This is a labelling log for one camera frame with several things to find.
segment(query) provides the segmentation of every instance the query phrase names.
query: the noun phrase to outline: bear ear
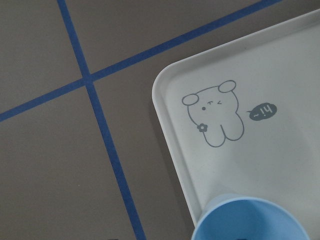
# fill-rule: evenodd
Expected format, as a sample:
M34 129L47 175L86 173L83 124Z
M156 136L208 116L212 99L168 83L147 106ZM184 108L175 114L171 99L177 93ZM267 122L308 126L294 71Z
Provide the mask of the bear ear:
M182 98L182 103L186 106L191 106L193 104L196 104L198 101L199 101L199 96L194 93L184 96Z
M235 88L236 88L236 82L233 80L225 81L218 86L218 90L221 93L231 92Z

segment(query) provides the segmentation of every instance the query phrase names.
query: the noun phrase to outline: light blue plastic cup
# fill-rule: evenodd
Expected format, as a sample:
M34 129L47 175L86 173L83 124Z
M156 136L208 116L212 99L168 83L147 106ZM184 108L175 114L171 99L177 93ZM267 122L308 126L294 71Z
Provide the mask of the light blue plastic cup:
M238 194L209 202L191 240L310 240L301 224L273 202Z

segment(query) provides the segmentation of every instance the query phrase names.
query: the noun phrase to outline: speech bubble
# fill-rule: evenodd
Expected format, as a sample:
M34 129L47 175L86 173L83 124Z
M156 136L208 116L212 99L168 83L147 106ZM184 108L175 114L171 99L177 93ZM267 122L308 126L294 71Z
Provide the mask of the speech bubble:
M260 121L263 119L269 119L277 112L277 107L274 104L265 102L256 106L250 113L249 118L254 121Z

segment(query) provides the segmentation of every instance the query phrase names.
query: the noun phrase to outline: cartoon bear drawing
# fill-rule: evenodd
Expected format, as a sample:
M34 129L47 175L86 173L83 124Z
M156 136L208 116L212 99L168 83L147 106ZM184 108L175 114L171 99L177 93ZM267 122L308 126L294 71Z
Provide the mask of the cartoon bear drawing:
M236 82L228 80L182 98L191 121L211 147L222 146L226 139L239 140L244 134L235 88Z

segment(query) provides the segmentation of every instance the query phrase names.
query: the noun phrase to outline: cup rim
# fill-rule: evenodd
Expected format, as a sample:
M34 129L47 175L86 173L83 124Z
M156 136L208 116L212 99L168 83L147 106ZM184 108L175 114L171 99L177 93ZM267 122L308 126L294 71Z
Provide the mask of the cup rim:
M266 200L266 199L263 199L263 198L259 198L259 197L253 197L253 196L245 196L245 195L239 195L239 194L222 194L222 195L219 195L215 198L213 198L211 201L209 201L209 203L206 205L206 207L204 208L204 211L206 210L206 208L213 202L213 201L217 201L217 198L223 198L224 196L229 196L227 197L227 199L224 199L224 200L221 200L219 203L215 204L213 207L210 207L209 209L207 209L207 211L205 213L203 213L200 218L199 218L199 221L197 222L196 224L196 227L193 231L193 234L192 234L192 237L191 237L191 240L195 240L195 237L196 237L196 233L198 232L201 224L204 222L204 220L214 211L216 210L217 208L219 207L222 207L223 205L226 205L226 204L229 204L229 203L232 203L232 202L237 202L237 201L257 201L257 202L261 202L261 203L264 203L264 204L268 204L268 205L271 205L277 209L279 209L280 211L282 211L283 213L285 213L290 219L292 219L296 225L299 227L299 229L301 230L301 232L303 233L304 237L305 237L305 240L310 240L309 238L309 235L307 234L306 230L304 229L304 227L301 225L301 223L286 209L284 209L282 206L272 202L272 201L269 201L269 200Z

